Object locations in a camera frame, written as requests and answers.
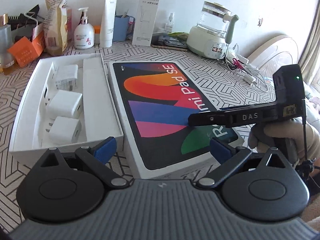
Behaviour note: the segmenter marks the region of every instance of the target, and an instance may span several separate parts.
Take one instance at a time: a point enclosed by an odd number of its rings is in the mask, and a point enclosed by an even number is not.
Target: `white squeeze tube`
[[[112,46],[116,3],[117,0],[105,0],[100,30],[100,46],[103,48]]]

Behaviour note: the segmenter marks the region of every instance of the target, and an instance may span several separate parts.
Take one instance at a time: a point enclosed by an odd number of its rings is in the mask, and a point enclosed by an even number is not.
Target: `green handle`
[[[233,15],[231,21],[230,21],[230,25],[227,31],[227,35],[226,35],[226,43],[230,44],[232,42],[232,36],[233,36],[233,31],[235,29],[235,23],[239,20],[239,17],[235,14]]]

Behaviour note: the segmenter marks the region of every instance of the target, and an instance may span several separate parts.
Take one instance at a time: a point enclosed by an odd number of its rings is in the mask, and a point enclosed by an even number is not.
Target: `mug handle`
[[[133,17],[133,16],[129,16],[129,15],[128,15],[128,17],[133,18],[133,23],[132,23],[132,29],[131,29],[131,32],[130,32],[130,33],[127,33],[127,37],[128,37],[128,36],[130,36],[130,35],[133,35],[134,25],[135,25],[135,22],[136,22],[135,17]]]

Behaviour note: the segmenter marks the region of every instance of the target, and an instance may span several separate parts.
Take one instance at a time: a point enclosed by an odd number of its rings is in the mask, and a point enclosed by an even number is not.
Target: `blue gripper pad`
[[[108,163],[117,151],[117,141],[114,137],[108,137],[103,142],[92,148],[92,155],[104,165]]]
[[[210,153],[220,163],[223,164],[232,157],[230,149],[226,148],[222,143],[211,139],[210,140]]]

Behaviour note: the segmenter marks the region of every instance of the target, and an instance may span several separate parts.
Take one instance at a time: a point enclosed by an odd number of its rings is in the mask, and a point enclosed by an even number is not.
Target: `beige curtain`
[[[312,30],[300,58],[299,65],[301,67],[302,77],[305,83],[310,85],[316,76],[320,73],[320,3],[315,15]]]

